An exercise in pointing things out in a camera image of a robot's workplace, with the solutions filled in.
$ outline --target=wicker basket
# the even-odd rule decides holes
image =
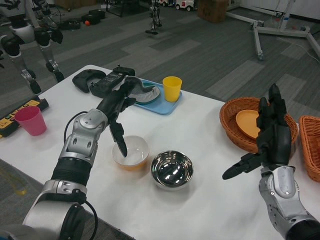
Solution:
[[[306,171],[320,183],[320,117],[302,116],[299,127]]]
[[[220,122],[226,135],[235,145],[250,153],[258,152],[256,140],[246,136],[240,130],[236,122],[236,116],[242,110],[258,111],[259,101],[260,99],[256,97],[240,97],[226,102],[220,110]],[[298,137],[297,124],[289,114],[285,116],[285,121],[290,127],[292,145],[294,145]]]

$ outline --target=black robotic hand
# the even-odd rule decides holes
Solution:
[[[273,84],[268,93],[269,103],[265,97],[259,102],[259,117],[256,119],[260,128],[256,144],[258,153],[248,153],[241,161],[224,172],[224,180],[231,179],[243,172],[249,173],[261,166],[288,165],[291,153],[291,132],[285,121],[287,114],[285,100],[281,98],[279,88]]]
[[[134,79],[126,79],[124,84],[121,85],[119,90],[112,91],[107,97],[105,97],[96,109],[103,112],[108,118],[108,123],[110,125],[111,135],[115,143],[124,157],[127,156],[127,146],[124,140],[124,129],[121,123],[117,123],[116,120],[119,113],[123,112],[126,108],[135,104],[135,98],[129,98],[132,90],[135,88],[137,82]]]

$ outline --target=metal bowl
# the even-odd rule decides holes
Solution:
[[[164,151],[153,159],[151,174],[160,188],[176,191],[188,185],[194,174],[194,166],[183,153]]]

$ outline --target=pink cup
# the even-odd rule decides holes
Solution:
[[[44,117],[37,106],[27,106],[19,110],[14,119],[31,135],[43,134],[46,129]]]

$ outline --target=gray carpet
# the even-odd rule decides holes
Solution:
[[[95,7],[70,13],[63,11],[63,18],[78,17],[92,8]],[[242,8],[232,12],[263,20],[266,26],[275,24],[269,15],[262,13]],[[248,23],[227,18],[222,23],[212,24],[198,18],[196,12],[163,7],[160,15],[163,27],[155,36],[144,33],[150,27],[146,12],[124,18],[108,14],[97,25],[82,25],[79,30],[64,31],[63,43],[52,44],[61,71],[69,76],[89,64],[109,69],[121,64],[134,68],[137,76],[158,83],[166,76],[179,76],[183,79],[183,90],[221,101],[243,96],[261,97],[271,84],[277,83],[286,99],[288,111],[296,121],[301,115],[320,116],[320,65],[299,46],[275,36],[261,35],[265,61],[260,62]],[[319,29],[319,25],[296,19],[290,21],[289,27],[300,25]],[[0,28],[0,33],[7,31],[8,28]],[[303,45],[315,56],[306,40],[286,39]],[[35,44],[30,44],[21,49],[41,88],[47,90],[56,82],[46,70],[42,55],[36,48]],[[10,60],[5,58],[1,63],[5,69],[0,68],[0,116],[32,96]],[[41,186],[2,161],[0,166],[20,175],[28,188],[26,196],[17,196],[0,178],[1,196],[4,196],[0,202],[4,209],[0,213],[0,225],[21,223]],[[88,215],[83,239],[89,239],[92,229],[93,218]],[[128,238],[101,222],[96,239]]]

